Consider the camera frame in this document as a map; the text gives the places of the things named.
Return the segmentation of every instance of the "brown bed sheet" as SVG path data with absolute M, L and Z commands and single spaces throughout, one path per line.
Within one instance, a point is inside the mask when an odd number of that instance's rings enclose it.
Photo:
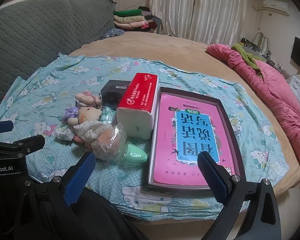
M 160 60 L 167 65 L 183 70 L 199 72 L 241 84 L 271 122 L 281 144 L 285 160 L 290 166 L 287 174 L 274 187 L 275 195 L 279 196 L 300 182 L 300 165 L 291 144 L 274 115 L 249 85 L 227 65 L 208 55 L 205 52 L 206 47 L 206 44 L 182 38 L 154 33 L 126 32 L 119 37 L 107 38 L 83 45 L 81 49 L 72 52 L 70 56 L 85 55 L 92 57 L 105 55 Z

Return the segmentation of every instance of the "red tissue package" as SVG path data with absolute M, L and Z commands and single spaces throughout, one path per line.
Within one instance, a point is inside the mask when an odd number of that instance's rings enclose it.
M 117 119 L 129 137 L 150 139 L 158 100 L 157 75 L 137 73 L 117 108 Z

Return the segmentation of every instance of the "curtain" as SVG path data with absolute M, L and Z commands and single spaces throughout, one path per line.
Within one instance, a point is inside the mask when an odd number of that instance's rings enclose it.
M 150 0 L 166 34 L 206 44 L 238 42 L 247 0 Z
M 239 40 L 247 0 L 195 0 L 189 39 L 232 46 Z
M 189 37 L 194 0 L 150 0 L 149 3 L 152 14 L 161 19 L 164 33 Z

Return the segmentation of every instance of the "black box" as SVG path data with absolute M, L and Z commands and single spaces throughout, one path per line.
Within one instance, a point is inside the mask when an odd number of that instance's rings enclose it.
M 116 110 L 130 83 L 131 81 L 109 80 L 101 89 L 103 105 Z

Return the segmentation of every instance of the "white air conditioner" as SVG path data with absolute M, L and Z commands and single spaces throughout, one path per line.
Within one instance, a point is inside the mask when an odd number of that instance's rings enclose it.
M 288 4 L 286 2 L 276 0 L 263 0 L 263 6 L 265 7 L 266 11 L 290 16 Z

